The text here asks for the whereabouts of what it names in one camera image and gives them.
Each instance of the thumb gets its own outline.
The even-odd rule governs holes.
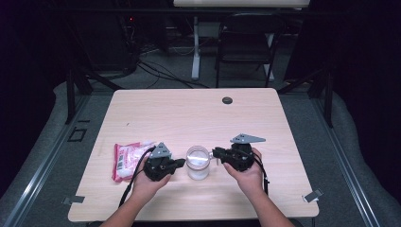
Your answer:
[[[167,175],[161,180],[162,185],[163,185],[163,186],[166,185],[166,184],[170,181],[170,178],[171,178],[171,174],[167,174]]]
[[[227,172],[234,177],[234,174],[236,173],[235,169],[228,163],[223,163],[224,168],[227,170]]]

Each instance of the chair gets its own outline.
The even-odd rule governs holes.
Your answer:
[[[227,16],[218,31],[218,55],[216,87],[218,88],[220,63],[269,64],[265,87],[273,65],[278,38],[286,29],[286,23],[278,15],[263,13],[236,13]],[[271,44],[269,34],[273,35]]]

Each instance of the human hand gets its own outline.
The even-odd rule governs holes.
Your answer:
[[[144,169],[147,159],[148,157],[144,158],[138,169]],[[154,182],[145,174],[144,171],[141,171],[133,181],[132,193],[129,200],[135,200],[135,202],[141,202],[142,205],[145,205],[154,197],[154,195],[156,195],[156,192],[160,188],[168,183],[170,178],[171,174],[167,174],[159,182]]]
[[[253,153],[262,158],[262,154],[256,148],[252,148]],[[259,193],[264,193],[262,180],[263,174],[260,166],[257,162],[253,162],[251,168],[239,172],[235,170],[230,164],[223,164],[227,172],[236,179],[239,188],[244,192],[245,196],[248,198],[250,196],[258,195]]]

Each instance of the forearm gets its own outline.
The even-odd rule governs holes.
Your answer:
[[[131,227],[135,221],[136,216],[139,214],[141,209],[145,206],[146,202],[141,201],[140,198],[135,199],[131,196],[118,210],[116,210],[101,226],[113,226],[113,227]]]
[[[265,192],[249,195],[248,199],[259,217],[262,227],[293,226]]]

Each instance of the floor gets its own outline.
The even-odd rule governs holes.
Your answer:
[[[286,85],[284,74],[296,36],[287,36],[280,44],[274,81],[270,87]],[[202,89],[215,84],[215,47],[213,40],[202,40],[200,79],[190,78],[192,70],[191,43],[171,44],[169,53],[158,50],[141,56],[151,65],[152,74],[139,67],[128,76],[114,72],[100,72],[102,76],[127,89],[182,89],[188,85]],[[170,75],[160,79],[158,75]],[[221,73],[227,80],[222,87],[255,87],[264,85],[263,70],[254,67],[225,67]],[[256,81],[245,79],[253,77]],[[77,93],[77,114],[69,125],[67,117],[65,83],[55,89],[57,102],[37,144],[26,163],[0,200],[0,223],[5,226],[84,226],[67,218],[69,205],[65,197],[75,195],[80,176],[96,140],[113,91],[90,79],[94,92],[90,96]],[[290,94],[280,95],[291,131],[304,162],[312,188],[323,191],[318,202],[320,214],[314,219],[316,226],[396,226],[401,222],[399,204],[383,189],[375,175],[364,164],[357,144],[352,117],[347,113],[341,98],[334,96],[333,124],[326,126],[322,119],[322,101],[309,99],[304,84]],[[81,142],[71,142],[76,129],[85,129]],[[304,226],[312,219],[299,218]],[[137,223],[139,226],[217,226],[254,225],[257,222],[180,222]]]

